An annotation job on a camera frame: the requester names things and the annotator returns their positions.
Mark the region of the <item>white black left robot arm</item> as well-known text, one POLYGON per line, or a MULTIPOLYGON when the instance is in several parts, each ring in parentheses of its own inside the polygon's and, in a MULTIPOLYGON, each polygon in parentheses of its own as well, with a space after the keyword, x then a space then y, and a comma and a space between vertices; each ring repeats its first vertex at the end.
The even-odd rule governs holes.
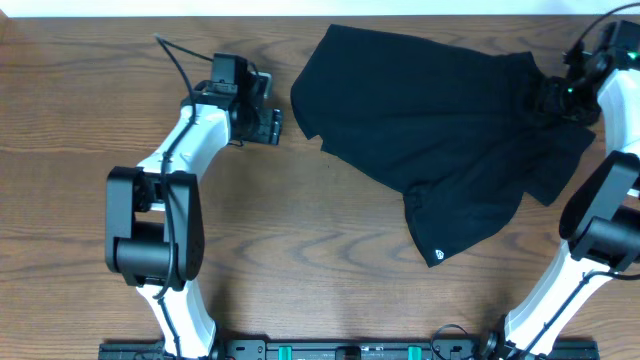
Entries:
POLYGON ((105 262, 150 305, 163 339, 104 343, 102 359, 222 359, 217 326, 197 280, 205 234, 199 183, 223 148, 276 145, 282 113, 265 107, 272 76, 247 59, 216 53, 210 78, 189 85, 161 145, 106 181, 105 262))

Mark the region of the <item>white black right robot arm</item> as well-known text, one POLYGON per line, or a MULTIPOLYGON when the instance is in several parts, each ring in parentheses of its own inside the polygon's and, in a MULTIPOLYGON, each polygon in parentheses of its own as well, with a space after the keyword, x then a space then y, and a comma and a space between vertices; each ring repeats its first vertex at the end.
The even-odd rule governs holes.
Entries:
POLYGON ((611 280, 629 281, 639 260, 639 26, 603 27, 594 49, 582 40, 566 53, 565 109, 586 110, 605 125, 606 157, 565 206, 559 249, 526 299, 501 319, 480 359, 597 359, 593 340, 559 335, 581 306, 611 280))

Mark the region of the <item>black shorts garment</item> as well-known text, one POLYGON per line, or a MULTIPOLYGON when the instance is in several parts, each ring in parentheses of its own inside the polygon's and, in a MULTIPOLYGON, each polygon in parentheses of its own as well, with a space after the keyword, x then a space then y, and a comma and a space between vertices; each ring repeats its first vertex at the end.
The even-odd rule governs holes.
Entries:
POLYGON ((307 138, 402 195, 435 267, 499 232, 524 195, 552 204, 594 141, 536 109, 544 81, 528 52, 333 24, 290 98, 307 138))

